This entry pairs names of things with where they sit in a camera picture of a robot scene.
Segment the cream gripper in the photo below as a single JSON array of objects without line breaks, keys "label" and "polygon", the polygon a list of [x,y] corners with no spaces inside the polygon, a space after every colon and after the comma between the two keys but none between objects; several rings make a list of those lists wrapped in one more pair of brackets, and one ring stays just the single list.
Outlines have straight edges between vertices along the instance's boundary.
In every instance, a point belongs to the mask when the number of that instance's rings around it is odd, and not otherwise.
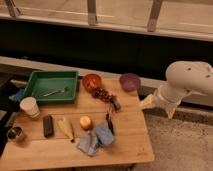
[{"label": "cream gripper", "polygon": [[141,109],[161,108],[166,112],[168,118],[172,119],[177,108],[177,104],[167,101],[162,96],[149,94],[139,103],[139,107]]}]

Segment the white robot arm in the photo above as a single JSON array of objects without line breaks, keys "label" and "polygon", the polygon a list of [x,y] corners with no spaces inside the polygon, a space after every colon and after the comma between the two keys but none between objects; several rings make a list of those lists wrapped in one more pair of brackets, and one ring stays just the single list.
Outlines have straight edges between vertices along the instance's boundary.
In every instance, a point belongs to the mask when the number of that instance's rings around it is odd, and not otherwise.
[{"label": "white robot arm", "polygon": [[193,92],[213,96],[213,67],[202,61],[176,61],[166,69],[166,82],[143,99],[141,109],[161,108],[174,116],[181,101]]}]

